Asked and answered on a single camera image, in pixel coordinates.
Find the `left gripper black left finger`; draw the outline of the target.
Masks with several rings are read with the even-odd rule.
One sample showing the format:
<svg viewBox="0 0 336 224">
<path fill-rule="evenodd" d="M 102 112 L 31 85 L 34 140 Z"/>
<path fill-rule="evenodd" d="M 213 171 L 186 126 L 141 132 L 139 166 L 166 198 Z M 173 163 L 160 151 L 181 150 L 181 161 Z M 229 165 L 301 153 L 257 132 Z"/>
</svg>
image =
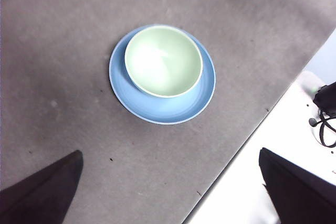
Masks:
<svg viewBox="0 0 336 224">
<path fill-rule="evenodd" d="M 76 194 L 83 154 L 76 150 L 1 191 L 1 223 L 63 223 Z"/>
</svg>

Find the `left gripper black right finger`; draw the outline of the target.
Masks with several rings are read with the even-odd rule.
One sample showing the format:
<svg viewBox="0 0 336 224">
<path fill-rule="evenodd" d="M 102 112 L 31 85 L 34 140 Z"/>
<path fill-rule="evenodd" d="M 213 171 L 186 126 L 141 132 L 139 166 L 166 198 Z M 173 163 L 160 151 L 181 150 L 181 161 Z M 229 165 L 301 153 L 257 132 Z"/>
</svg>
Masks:
<svg viewBox="0 0 336 224">
<path fill-rule="evenodd" d="M 335 185 L 267 148 L 259 167 L 281 223 L 335 223 Z"/>
</svg>

